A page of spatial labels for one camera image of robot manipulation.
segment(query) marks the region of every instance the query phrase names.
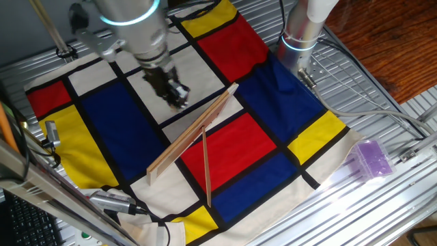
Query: wooden stick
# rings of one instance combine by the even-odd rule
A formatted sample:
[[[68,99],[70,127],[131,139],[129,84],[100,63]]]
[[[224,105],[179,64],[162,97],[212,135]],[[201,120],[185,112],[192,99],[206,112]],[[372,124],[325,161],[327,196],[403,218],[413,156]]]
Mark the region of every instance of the wooden stick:
[[[147,183],[152,185],[155,180],[172,164],[202,133],[202,126],[209,126],[223,110],[227,101],[237,90],[238,84],[233,83],[212,103],[194,123],[191,124],[148,168]]]
[[[210,177],[210,164],[208,162],[208,148],[206,147],[205,126],[202,126],[202,142],[203,142],[203,161],[205,163],[206,200],[208,202],[208,206],[211,207],[211,177]]]

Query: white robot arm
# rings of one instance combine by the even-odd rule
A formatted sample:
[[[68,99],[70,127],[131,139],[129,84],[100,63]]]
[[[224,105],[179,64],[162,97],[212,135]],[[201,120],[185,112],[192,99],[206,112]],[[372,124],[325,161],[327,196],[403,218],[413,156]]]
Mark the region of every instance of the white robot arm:
[[[132,53],[144,71],[144,79],[171,107],[187,106],[190,89],[182,85],[167,49],[167,22],[159,0],[92,0],[113,37],[101,39],[87,30],[88,14],[78,3],[70,7],[73,34],[108,62],[120,46]]]
[[[317,38],[329,13],[339,0],[299,0],[290,10],[287,24],[279,40],[277,57],[297,76],[306,69]]]

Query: mondrian patterned cloth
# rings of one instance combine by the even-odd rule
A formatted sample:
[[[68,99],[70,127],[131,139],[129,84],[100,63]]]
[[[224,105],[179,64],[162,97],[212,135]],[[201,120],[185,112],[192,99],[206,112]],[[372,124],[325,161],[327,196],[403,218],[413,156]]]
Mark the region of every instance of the mondrian patterned cloth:
[[[183,221],[187,245],[243,245],[305,200],[362,136],[278,62],[228,0],[197,13],[169,21],[169,50],[191,88],[182,112],[123,51],[112,64],[88,55],[52,71],[27,97],[43,129],[56,122],[57,153],[80,188],[117,187],[165,221]],[[148,186],[146,168],[232,82],[240,86],[207,132],[212,207],[200,139]]]

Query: red square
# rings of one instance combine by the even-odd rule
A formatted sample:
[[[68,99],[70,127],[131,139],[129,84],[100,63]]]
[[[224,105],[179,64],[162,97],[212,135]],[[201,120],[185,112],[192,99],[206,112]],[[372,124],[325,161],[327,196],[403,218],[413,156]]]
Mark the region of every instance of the red square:
[[[27,98],[39,120],[41,116],[46,115],[49,111],[71,101],[70,95],[68,95],[67,89],[64,87],[62,81],[30,92]]]
[[[197,42],[231,83],[267,59],[268,47],[241,15]]]
[[[276,148],[248,113],[207,137],[206,143],[212,191]],[[191,146],[181,157],[205,191],[202,142]]]

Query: wooden table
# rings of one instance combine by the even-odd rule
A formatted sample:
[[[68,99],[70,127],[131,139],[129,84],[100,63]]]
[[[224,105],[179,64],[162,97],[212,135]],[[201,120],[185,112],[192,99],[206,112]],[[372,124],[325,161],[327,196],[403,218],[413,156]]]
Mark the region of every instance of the wooden table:
[[[326,24],[399,104],[437,85],[437,0],[340,0]]]

